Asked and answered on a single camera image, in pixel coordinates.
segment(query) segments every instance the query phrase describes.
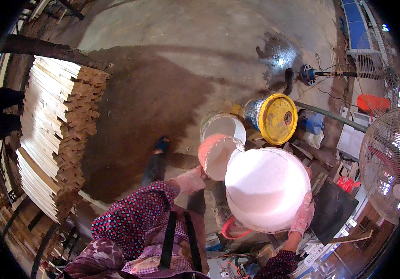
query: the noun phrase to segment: work glove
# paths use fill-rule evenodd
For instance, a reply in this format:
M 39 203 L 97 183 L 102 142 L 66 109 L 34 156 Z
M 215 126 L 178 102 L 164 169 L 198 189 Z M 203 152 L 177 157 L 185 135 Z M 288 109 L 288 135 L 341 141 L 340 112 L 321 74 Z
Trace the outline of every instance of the work glove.
M 175 182 L 180 187 L 181 193 L 191 196 L 194 192 L 206 187 L 206 184 L 203 181 L 206 177 L 207 176 L 203 171 L 202 166 L 198 166 L 180 174 L 176 178 L 169 179 L 168 182 Z
M 303 236 L 305 230 L 310 226 L 314 215 L 314 203 L 311 201 L 311 198 L 313 198 L 313 195 L 311 192 L 307 192 L 301 206 L 299 206 L 299 209 L 293 218 L 288 236 L 290 236 L 292 231 L 301 233 Z

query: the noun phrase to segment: bucket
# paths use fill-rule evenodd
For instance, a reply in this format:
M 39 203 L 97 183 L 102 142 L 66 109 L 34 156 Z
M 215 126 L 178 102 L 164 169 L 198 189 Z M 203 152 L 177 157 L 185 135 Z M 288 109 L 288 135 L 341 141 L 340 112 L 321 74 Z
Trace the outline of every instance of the bucket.
M 238 138 L 243 144 L 246 131 L 243 123 L 235 115 L 211 111 L 203 118 L 200 129 L 200 142 L 216 133 Z
M 231 157 L 225 186 L 228 206 L 236 220 L 261 233 L 289 229 L 311 188 L 302 162 L 273 147 L 251 149 Z
M 244 107 L 244 119 L 274 145 L 287 142 L 294 134 L 298 112 L 286 95 L 276 93 L 268 98 L 253 99 Z
M 319 135 L 324 127 L 324 115 L 301 109 L 299 111 L 298 126 L 306 132 Z
M 224 181 L 228 162 L 245 147 L 236 137 L 214 134 L 206 137 L 198 148 L 198 160 L 204 172 L 215 181 Z

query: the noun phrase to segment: yellow bucket lid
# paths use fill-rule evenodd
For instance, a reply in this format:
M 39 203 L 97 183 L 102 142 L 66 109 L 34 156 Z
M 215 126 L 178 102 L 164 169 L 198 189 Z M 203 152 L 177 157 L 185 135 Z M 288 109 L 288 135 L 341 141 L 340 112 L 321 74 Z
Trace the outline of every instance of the yellow bucket lid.
M 262 105 L 259 128 L 264 139 L 274 145 L 281 145 L 294 134 L 298 124 L 298 111 L 292 99 L 276 93 Z

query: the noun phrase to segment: patterned shirt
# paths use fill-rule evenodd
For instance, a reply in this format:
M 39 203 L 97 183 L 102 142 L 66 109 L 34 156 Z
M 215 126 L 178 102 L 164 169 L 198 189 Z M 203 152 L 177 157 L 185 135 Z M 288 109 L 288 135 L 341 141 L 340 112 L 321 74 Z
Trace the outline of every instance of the patterned shirt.
M 178 187 L 156 181 L 112 204 L 93 221 L 93 241 L 66 266 L 65 271 L 75 279 L 181 278 L 183 272 L 193 272 L 189 239 L 182 217 L 177 219 L 170 270 L 158 270 L 169 212 L 181 213 L 184 210 L 174 205 L 179 192 Z M 205 275 L 208 265 L 203 218 L 195 213 L 191 215 L 203 266 L 203 273 L 196 272 L 196 278 L 209 279 Z M 297 268 L 295 255 L 294 252 L 280 251 L 254 278 L 288 278 L 287 274 Z

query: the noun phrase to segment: blue bucket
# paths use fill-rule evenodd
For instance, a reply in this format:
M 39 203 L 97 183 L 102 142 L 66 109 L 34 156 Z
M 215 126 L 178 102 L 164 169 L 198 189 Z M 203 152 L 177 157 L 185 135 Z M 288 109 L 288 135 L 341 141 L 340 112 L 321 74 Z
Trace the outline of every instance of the blue bucket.
M 254 129 L 260 132 L 259 128 L 259 115 L 263 103 L 266 98 L 251 99 L 246 103 L 243 110 L 243 118 L 253 126 Z
M 319 135 L 324 127 L 324 115 L 303 109 L 299 112 L 298 127 L 306 132 Z

